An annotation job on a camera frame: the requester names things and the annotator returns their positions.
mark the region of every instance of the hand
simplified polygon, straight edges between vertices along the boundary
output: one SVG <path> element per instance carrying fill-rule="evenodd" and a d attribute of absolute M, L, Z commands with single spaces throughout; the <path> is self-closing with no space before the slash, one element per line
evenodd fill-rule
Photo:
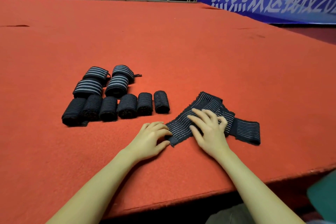
<path fill-rule="evenodd" d="M 224 135 L 224 129 L 228 124 L 225 118 L 217 117 L 215 113 L 209 110 L 200 111 L 193 108 L 192 111 L 199 117 L 188 115 L 188 118 L 203 132 L 202 136 L 195 126 L 190 126 L 198 145 L 215 159 L 230 150 Z"/>
<path fill-rule="evenodd" d="M 154 157 L 170 144 L 169 141 L 163 141 L 156 145 L 158 139 L 164 136 L 172 136 L 172 133 L 163 121 L 145 123 L 125 150 L 136 162 Z"/>

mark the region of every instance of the gray pants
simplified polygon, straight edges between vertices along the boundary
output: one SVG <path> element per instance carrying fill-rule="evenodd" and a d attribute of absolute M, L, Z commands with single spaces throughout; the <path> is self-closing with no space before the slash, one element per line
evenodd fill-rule
<path fill-rule="evenodd" d="M 255 224 L 245 204 L 233 206 L 211 215 L 205 224 Z"/>

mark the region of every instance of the forearm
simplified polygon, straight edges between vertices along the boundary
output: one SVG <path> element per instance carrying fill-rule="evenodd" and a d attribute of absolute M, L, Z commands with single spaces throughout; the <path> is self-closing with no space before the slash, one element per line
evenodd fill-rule
<path fill-rule="evenodd" d="M 232 151 L 217 158 L 257 224 L 304 223 Z"/>
<path fill-rule="evenodd" d="M 120 183 L 136 164 L 127 151 L 92 177 L 49 221 L 51 223 L 99 223 Z"/>

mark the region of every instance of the finger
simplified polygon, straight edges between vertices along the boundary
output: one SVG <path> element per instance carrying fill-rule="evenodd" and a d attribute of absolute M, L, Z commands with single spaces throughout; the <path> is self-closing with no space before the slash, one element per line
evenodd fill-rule
<path fill-rule="evenodd" d="M 163 129 L 163 128 L 169 130 L 169 128 L 168 128 L 165 124 L 162 124 L 162 123 L 156 124 L 156 125 L 153 127 L 153 130 L 156 131 L 156 130 L 160 130 L 160 129 Z"/>
<path fill-rule="evenodd" d="M 149 125 L 150 123 L 145 123 L 144 125 L 142 125 L 140 130 L 145 130 Z"/>
<path fill-rule="evenodd" d="M 169 130 L 166 130 L 164 128 L 155 131 L 155 133 L 156 133 L 157 139 L 159 139 L 161 137 L 164 137 L 164 136 L 172 136 L 173 135 Z"/>
<path fill-rule="evenodd" d="M 205 124 L 204 121 L 202 121 L 199 117 L 193 116 L 193 115 L 188 115 L 187 116 L 192 122 L 194 122 L 202 131 L 203 133 L 205 130 L 208 128 L 208 125 Z"/>
<path fill-rule="evenodd" d="M 159 153 L 160 153 L 164 148 L 166 148 L 168 145 L 170 145 L 170 141 L 168 141 L 168 140 L 159 143 L 159 144 L 155 147 L 155 153 L 156 153 L 156 155 L 159 154 Z"/>
<path fill-rule="evenodd" d="M 201 118 L 201 120 L 204 121 L 205 124 L 208 124 L 208 125 L 212 124 L 210 118 L 204 112 L 202 112 L 201 110 L 195 109 L 195 108 L 192 108 L 191 110 L 194 113 L 196 113 Z"/>
<path fill-rule="evenodd" d="M 197 144 L 199 146 L 203 145 L 204 144 L 204 139 L 203 139 L 201 133 L 198 131 L 198 129 L 193 125 L 191 125 L 189 128 L 191 129 L 191 132 L 192 132 L 193 136 L 195 137 Z"/>
<path fill-rule="evenodd" d="M 210 117 L 210 120 L 212 121 L 212 123 L 214 125 L 218 125 L 218 119 L 217 119 L 217 115 L 215 113 L 213 113 L 210 110 L 202 110 L 202 112 L 204 112 L 206 115 L 208 115 Z"/>
<path fill-rule="evenodd" d="M 220 117 L 217 117 L 218 120 L 221 121 L 220 125 L 219 125 L 219 129 L 224 132 L 228 122 L 227 120 L 223 117 L 223 116 L 220 116 Z"/>
<path fill-rule="evenodd" d="M 163 123 L 163 121 L 156 121 L 156 122 L 152 122 L 147 128 L 152 128 L 157 124 Z"/>

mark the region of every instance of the orange-red felt surface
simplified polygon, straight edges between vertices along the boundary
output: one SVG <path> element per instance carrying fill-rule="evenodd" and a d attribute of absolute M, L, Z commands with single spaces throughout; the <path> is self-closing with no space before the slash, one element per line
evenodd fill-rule
<path fill-rule="evenodd" d="M 171 121 L 200 91 L 260 123 L 260 146 L 227 141 L 262 181 L 336 167 L 336 46 L 202 4 L 0 4 L 1 222 L 44 223 L 143 123 Z M 143 75 L 129 93 L 164 90 L 171 112 L 63 125 L 87 69 L 120 64 Z M 105 217 L 232 190 L 221 167 L 189 138 L 136 169 Z"/>

